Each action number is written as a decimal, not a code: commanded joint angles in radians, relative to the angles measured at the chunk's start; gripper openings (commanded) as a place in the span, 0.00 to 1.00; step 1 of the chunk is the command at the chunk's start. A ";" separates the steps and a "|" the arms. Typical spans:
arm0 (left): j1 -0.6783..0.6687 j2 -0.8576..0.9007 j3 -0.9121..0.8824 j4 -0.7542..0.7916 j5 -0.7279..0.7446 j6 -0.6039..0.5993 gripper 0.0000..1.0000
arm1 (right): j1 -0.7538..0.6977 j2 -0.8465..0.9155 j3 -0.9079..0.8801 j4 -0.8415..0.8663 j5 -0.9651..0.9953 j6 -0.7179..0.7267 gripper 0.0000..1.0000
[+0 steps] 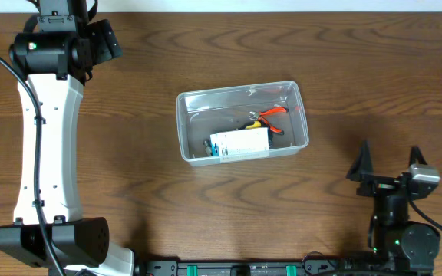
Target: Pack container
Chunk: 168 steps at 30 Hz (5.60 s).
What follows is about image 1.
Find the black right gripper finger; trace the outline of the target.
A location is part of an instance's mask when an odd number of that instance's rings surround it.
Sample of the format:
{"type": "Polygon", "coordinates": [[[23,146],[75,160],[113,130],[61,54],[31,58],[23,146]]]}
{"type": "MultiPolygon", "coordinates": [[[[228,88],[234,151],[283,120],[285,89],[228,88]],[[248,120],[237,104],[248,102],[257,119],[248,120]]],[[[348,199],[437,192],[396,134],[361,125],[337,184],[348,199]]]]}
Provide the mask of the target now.
{"type": "Polygon", "coordinates": [[[365,140],[361,144],[358,157],[348,170],[346,179],[355,182],[362,182],[373,173],[374,168],[371,160],[371,151],[368,141],[365,140]]]}
{"type": "Polygon", "coordinates": [[[418,146],[411,147],[408,166],[412,165],[427,165],[427,161],[418,146]]]}

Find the black yellow slim screwdriver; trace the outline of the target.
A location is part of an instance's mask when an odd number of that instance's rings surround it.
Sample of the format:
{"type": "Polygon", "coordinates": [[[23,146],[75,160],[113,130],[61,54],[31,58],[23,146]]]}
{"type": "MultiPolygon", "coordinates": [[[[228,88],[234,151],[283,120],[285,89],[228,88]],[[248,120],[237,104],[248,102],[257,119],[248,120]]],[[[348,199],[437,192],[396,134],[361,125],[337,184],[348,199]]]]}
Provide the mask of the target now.
{"type": "Polygon", "coordinates": [[[273,141],[272,141],[273,132],[269,128],[267,130],[268,130],[268,145],[269,145],[269,148],[271,148],[273,146],[273,141]]]}

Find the white blue screwdriver box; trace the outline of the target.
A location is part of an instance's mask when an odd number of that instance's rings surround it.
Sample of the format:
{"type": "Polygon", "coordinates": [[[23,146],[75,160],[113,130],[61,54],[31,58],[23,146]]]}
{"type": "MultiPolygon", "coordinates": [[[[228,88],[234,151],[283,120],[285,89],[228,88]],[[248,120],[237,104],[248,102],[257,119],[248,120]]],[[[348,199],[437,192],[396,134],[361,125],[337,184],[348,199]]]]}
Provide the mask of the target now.
{"type": "Polygon", "coordinates": [[[269,155],[269,131],[266,127],[233,130],[210,135],[211,153],[223,162],[253,159],[269,155]]]}

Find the stubby yellow black screwdriver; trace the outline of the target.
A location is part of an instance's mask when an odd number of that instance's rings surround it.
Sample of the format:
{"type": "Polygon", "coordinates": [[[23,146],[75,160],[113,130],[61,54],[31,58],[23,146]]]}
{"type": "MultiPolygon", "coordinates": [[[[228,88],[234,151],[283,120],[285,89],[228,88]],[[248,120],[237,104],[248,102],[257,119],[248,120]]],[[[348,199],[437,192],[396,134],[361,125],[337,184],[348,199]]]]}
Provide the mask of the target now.
{"type": "Polygon", "coordinates": [[[250,130],[250,129],[260,128],[261,126],[262,124],[258,120],[255,120],[245,123],[239,128],[239,130],[250,130]]]}

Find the red handled pliers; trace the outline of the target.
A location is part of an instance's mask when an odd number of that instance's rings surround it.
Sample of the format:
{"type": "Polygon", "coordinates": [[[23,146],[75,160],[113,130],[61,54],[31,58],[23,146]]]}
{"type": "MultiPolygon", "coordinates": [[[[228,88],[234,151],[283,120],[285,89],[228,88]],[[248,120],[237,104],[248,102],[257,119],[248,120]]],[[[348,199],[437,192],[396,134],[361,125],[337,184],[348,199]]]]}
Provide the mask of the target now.
{"type": "Polygon", "coordinates": [[[289,110],[286,107],[273,107],[272,109],[265,111],[250,111],[249,118],[251,120],[257,120],[265,127],[269,128],[269,131],[273,134],[284,135],[285,132],[278,127],[272,125],[268,120],[269,117],[279,116],[280,114],[287,114],[289,110]]]}

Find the small hammer black handle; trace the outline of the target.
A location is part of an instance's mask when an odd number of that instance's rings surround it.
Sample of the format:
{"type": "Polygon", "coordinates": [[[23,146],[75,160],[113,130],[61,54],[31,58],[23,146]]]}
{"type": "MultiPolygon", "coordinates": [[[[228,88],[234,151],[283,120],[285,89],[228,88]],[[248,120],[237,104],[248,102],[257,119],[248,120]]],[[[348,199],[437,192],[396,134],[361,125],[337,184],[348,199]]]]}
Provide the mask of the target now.
{"type": "Polygon", "coordinates": [[[212,155],[213,155],[213,151],[212,151],[212,146],[211,146],[210,141],[209,141],[209,140],[205,140],[205,141],[203,142],[203,144],[204,144],[204,146],[205,146],[206,154],[207,154],[208,156],[212,156],[212,155]]]}

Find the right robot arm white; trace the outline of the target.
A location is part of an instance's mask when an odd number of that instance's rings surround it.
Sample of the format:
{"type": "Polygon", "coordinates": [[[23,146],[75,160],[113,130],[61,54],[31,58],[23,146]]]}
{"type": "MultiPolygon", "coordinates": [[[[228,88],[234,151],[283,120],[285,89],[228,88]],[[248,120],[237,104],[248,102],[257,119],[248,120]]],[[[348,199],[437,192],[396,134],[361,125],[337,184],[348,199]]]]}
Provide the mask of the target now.
{"type": "Polygon", "coordinates": [[[427,164],[420,149],[411,148],[408,168],[399,176],[379,176],[374,173],[369,143],[364,141],[346,178],[359,183],[358,196],[374,200],[368,246],[380,260],[380,267],[431,274],[440,249],[440,233],[431,223],[410,220],[408,208],[439,186],[440,174],[427,164]]]}

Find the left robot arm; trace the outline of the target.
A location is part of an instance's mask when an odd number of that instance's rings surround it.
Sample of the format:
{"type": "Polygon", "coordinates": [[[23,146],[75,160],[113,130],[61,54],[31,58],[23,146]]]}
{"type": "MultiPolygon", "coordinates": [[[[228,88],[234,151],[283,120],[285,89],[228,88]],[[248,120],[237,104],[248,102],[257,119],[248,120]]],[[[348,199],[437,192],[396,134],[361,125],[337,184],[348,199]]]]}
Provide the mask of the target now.
{"type": "Polygon", "coordinates": [[[23,112],[21,187],[0,251],[51,275],[131,275],[134,253],[111,241],[107,220],[85,218],[78,192],[78,113],[94,66],[122,51],[86,1],[36,2],[9,48],[23,112]]]}

